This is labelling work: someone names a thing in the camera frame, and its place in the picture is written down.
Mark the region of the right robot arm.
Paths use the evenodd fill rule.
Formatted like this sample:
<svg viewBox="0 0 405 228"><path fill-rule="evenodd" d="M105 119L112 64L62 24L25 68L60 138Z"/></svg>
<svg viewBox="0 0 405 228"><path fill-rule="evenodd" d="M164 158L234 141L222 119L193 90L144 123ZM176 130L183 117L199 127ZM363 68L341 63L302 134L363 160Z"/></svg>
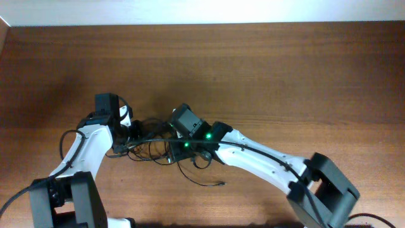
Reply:
<svg viewBox="0 0 405 228"><path fill-rule="evenodd" d="M329 157L281 153L223 123L209 124L181 104L169 118L176 132L171 161L199 156L248 171L281 190L306 227L343 227L360 193Z"/></svg>

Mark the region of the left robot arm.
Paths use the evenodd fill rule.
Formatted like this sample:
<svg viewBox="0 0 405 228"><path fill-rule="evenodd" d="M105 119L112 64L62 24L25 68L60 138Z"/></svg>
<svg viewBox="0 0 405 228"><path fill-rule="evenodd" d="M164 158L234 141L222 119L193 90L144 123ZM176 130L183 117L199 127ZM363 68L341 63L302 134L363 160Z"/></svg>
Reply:
<svg viewBox="0 0 405 228"><path fill-rule="evenodd" d="M133 218L109 218L95 178L110 149L121 153L132 138L132 110L123 98L95 96L96 109L73 130L76 138L62 162L29 191L34 227L135 227Z"/></svg>

